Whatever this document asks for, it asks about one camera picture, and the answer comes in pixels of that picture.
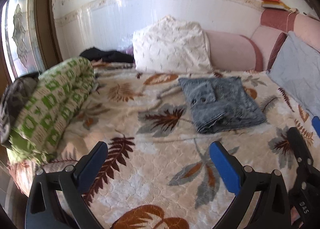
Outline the blue denim pants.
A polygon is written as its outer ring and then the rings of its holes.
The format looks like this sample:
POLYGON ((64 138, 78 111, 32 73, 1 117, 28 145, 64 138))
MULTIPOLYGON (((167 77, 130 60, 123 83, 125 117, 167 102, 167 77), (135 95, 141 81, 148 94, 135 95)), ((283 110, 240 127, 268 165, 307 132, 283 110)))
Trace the blue denim pants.
POLYGON ((257 126, 266 116, 247 94, 240 77, 180 78, 198 133, 215 134, 257 126))

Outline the light blue pillow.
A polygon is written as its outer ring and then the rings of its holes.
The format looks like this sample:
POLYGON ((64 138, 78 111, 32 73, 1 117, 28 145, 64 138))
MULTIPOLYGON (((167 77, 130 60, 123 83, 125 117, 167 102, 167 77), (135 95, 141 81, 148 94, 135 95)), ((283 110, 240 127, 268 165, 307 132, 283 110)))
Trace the light blue pillow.
POLYGON ((287 34, 267 75, 310 115, 319 116, 319 51, 293 31, 287 34))

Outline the green checkered rolled quilt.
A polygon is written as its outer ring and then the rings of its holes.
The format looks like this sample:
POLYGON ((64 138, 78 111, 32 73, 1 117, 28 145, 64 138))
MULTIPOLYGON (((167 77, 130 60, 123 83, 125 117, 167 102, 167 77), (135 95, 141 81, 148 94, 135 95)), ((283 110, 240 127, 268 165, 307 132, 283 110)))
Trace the green checkered rolled quilt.
POLYGON ((56 156, 65 129, 93 84, 93 66, 84 57, 70 58, 42 73, 10 130, 10 163, 31 160, 41 164, 56 156))

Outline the pink padded headboard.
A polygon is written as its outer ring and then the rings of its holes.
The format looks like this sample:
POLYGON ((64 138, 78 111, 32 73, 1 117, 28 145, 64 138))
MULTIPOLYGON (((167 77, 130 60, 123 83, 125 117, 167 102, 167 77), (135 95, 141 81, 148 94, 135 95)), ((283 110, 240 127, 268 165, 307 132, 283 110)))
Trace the pink padded headboard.
POLYGON ((212 66, 229 71, 269 70, 289 31, 319 51, 319 20, 296 12, 266 9, 250 38, 206 30, 212 66))

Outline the cream leaf-print fleece blanket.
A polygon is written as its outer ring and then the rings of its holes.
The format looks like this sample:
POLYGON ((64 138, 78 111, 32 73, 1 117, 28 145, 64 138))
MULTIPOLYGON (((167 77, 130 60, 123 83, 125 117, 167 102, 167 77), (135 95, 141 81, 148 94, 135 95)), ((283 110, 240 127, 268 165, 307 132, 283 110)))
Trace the cream leaf-print fleece blanket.
POLYGON ((97 142, 106 142, 108 157, 84 195, 104 228, 212 228, 233 199, 209 157, 213 141, 257 172, 280 170, 291 188, 298 164, 286 133, 296 127, 319 166, 319 137, 311 118, 265 72, 210 73, 240 77, 267 120, 209 135, 195 129, 179 75, 139 73, 126 66, 101 67, 95 74, 97 88, 44 170, 74 165, 97 142))

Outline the dark grey cloth bundle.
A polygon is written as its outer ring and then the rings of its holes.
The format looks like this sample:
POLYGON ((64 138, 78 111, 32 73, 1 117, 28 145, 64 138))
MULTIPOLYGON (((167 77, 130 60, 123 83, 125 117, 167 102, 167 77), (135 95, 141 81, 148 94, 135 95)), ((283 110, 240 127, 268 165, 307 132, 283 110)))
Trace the dark grey cloth bundle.
POLYGON ((39 81, 40 72, 25 74, 8 85, 1 98, 1 145, 8 149, 10 131, 19 113, 33 94, 39 81))

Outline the orange brush on headboard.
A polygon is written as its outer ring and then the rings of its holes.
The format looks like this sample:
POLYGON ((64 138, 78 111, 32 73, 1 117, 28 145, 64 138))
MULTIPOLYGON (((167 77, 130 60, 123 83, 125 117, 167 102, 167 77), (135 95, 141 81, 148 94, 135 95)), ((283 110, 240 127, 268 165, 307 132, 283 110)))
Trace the orange brush on headboard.
POLYGON ((263 8, 270 8, 270 9, 281 9, 285 11, 289 11, 291 8, 281 0, 261 0, 261 5, 263 8))

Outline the black cloth on bed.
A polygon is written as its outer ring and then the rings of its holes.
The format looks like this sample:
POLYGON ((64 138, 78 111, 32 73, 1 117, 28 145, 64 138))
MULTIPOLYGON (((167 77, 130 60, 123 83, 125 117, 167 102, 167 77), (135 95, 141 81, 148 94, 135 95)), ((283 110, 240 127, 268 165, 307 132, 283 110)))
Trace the black cloth on bed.
POLYGON ((132 55, 116 50, 102 51, 96 47, 84 50, 80 53, 80 57, 84 57, 89 61, 101 60, 104 63, 134 63, 134 57, 132 55))

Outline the white patterned pillow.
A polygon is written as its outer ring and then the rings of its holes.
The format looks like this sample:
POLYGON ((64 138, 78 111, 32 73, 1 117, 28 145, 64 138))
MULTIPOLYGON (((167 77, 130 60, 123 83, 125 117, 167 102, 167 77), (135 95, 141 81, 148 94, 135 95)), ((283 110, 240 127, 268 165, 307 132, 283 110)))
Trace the white patterned pillow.
POLYGON ((136 70, 145 73, 212 72, 210 43, 197 22, 165 16, 135 31, 132 37, 136 70))

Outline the brown wooden window frame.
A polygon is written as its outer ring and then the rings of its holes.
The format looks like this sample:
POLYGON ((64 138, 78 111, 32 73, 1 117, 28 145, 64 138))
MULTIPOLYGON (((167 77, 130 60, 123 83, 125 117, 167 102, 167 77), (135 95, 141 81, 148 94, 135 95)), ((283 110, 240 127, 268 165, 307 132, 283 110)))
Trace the brown wooden window frame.
POLYGON ((1 0, 1 85, 61 61, 52 0, 1 0))

